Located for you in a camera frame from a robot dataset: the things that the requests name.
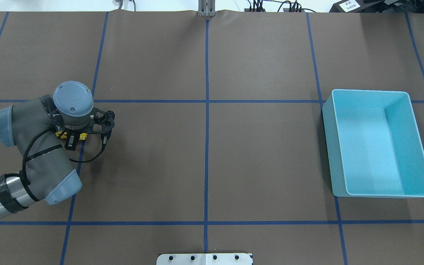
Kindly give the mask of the robot arm grey silver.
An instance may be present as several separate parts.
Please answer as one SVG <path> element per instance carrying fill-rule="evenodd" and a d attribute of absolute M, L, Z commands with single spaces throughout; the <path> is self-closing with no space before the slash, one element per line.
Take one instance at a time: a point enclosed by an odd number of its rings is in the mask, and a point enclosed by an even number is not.
<path fill-rule="evenodd" d="M 91 90 L 77 81 L 59 84 L 52 96 L 0 110 L 0 142 L 16 146 L 22 155 L 19 172 L 0 176 L 0 220 L 41 200 L 60 203 L 81 190 L 77 170 L 56 132 L 86 126 L 92 110 Z"/>

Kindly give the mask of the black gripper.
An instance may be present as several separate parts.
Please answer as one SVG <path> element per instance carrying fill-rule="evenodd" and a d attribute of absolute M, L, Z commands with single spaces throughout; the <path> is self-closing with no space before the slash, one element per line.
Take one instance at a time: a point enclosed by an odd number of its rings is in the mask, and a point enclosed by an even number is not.
<path fill-rule="evenodd" d="M 63 134 L 63 138 L 66 138 L 66 150 L 68 151 L 76 151 L 76 146 L 78 143 L 78 137 L 76 135 L 69 135 L 69 131 L 77 131 L 80 134 L 79 138 L 87 138 L 87 134 L 84 132 L 85 125 L 68 125 L 64 126 L 65 133 Z"/>

